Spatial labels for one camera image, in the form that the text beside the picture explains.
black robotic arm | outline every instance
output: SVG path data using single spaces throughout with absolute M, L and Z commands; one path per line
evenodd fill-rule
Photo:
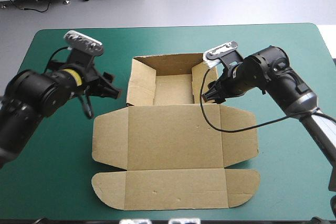
M 224 65 L 223 74 L 217 81 L 208 85 L 209 90 L 202 94 L 204 101 L 225 102 L 227 98 L 244 95 L 252 88 L 259 88 L 263 94 L 269 93 L 284 111 L 283 118 L 296 118 L 309 132 L 333 167 L 329 190 L 336 191 L 336 123 L 335 119 L 321 112 L 317 95 L 290 67 L 289 59 L 281 48 L 270 46 L 245 59 L 237 51 L 238 45 L 231 41 L 204 53 L 208 66 Z M 217 129 L 223 132 L 238 131 Z M 336 215 L 336 198 L 331 207 Z
M 112 85 L 113 76 L 95 69 L 94 58 L 104 52 L 102 43 L 73 30 L 64 39 L 70 50 L 66 62 L 50 60 L 46 70 L 51 72 L 25 70 L 7 85 L 0 109 L 0 168 L 20 154 L 44 117 L 70 99 L 78 98 L 91 119 L 90 96 L 120 96 L 121 90 Z

gray floor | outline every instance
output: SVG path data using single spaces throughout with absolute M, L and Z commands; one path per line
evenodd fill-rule
M 64 6 L 62 0 L 55 0 L 44 14 L 9 7 L 0 10 L 0 94 L 15 75 L 35 32 L 40 29 L 299 22 L 336 24 L 336 1 L 71 0 L 71 5 Z

cardboard box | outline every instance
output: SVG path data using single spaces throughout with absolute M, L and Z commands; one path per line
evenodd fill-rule
M 224 169 L 258 154 L 256 130 L 229 134 L 205 122 L 199 104 L 130 106 L 95 119 L 93 159 L 126 169 L 92 178 L 97 196 L 123 210 L 228 208 L 248 201 L 260 176 Z M 205 104 L 214 125 L 255 124 L 252 113 Z
M 199 103 L 199 90 L 207 65 L 203 54 L 140 56 L 132 60 L 127 104 L 133 106 Z M 207 84 L 218 79 L 216 68 Z

box flap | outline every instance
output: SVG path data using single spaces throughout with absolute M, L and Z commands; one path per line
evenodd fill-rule
M 256 193 L 260 174 L 249 169 L 225 169 L 229 207 L 247 202 Z
M 201 90 L 204 74 L 207 69 L 208 66 L 204 62 L 197 64 L 195 67 L 192 68 L 192 76 L 193 76 L 192 86 L 193 86 L 194 103 L 200 103 L 199 92 Z M 203 93 L 209 90 L 208 84 L 210 82 L 216 81 L 217 79 L 218 79 L 217 69 L 212 68 L 205 79 Z
M 127 169 L 128 108 L 95 118 L 92 157 L 95 161 Z
M 220 124 L 219 105 L 207 115 Z M 199 105 L 129 107 L 128 170 L 223 168 L 222 137 Z
M 191 68 L 203 61 L 203 54 L 138 56 L 134 58 L 156 69 L 157 76 L 191 74 Z
M 97 173 L 91 183 L 98 198 L 106 205 L 125 208 L 126 172 Z
M 126 103 L 134 106 L 153 105 L 156 70 L 133 59 Z
M 154 105 L 193 104 L 191 74 L 157 76 Z
M 217 168 L 100 173 L 93 177 L 92 186 L 113 208 L 167 210 L 238 206 L 252 197 L 259 182 L 254 170 Z
M 217 127 L 255 124 L 250 112 L 219 104 L 204 108 Z M 94 122 L 94 160 L 128 170 L 224 168 L 258 154 L 256 130 L 213 130 L 198 104 L 131 106 Z
M 256 117 L 249 111 L 223 105 L 220 108 L 221 129 L 235 130 L 257 124 Z M 257 129 L 234 134 L 222 132 L 222 139 L 224 167 L 237 164 L 258 155 Z

